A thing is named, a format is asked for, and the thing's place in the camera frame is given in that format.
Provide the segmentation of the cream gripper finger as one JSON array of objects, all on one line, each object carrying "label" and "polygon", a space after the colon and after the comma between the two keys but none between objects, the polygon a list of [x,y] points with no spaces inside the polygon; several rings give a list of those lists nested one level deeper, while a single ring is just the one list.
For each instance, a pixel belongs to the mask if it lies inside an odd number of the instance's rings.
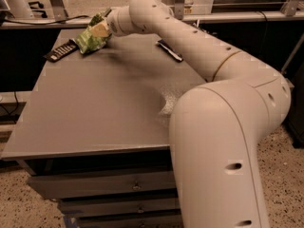
[{"label": "cream gripper finger", "polygon": [[111,34],[109,26],[106,21],[102,21],[97,25],[91,27],[90,31],[92,35],[96,37],[108,37]]}]

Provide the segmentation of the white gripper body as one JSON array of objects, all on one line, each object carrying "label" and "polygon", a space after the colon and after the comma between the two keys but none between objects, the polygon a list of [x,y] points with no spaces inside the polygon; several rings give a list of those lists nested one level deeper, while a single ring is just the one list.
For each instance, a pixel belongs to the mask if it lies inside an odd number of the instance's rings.
[{"label": "white gripper body", "polygon": [[108,14],[106,20],[113,35],[120,37],[129,34],[129,7],[114,9]]}]

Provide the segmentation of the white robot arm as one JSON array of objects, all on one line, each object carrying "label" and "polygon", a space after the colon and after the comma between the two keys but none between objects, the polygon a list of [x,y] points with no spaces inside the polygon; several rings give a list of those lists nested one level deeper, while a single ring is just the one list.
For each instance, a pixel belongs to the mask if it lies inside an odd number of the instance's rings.
[{"label": "white robot arm", "polygon": [[257,145],[290,109],[291,92],[282,74],[176,19],[158,0],[131,0],[112,10],[101,32],[154,33],[205,81],[178,99],[170,118],[184,228],[270,228]]}]

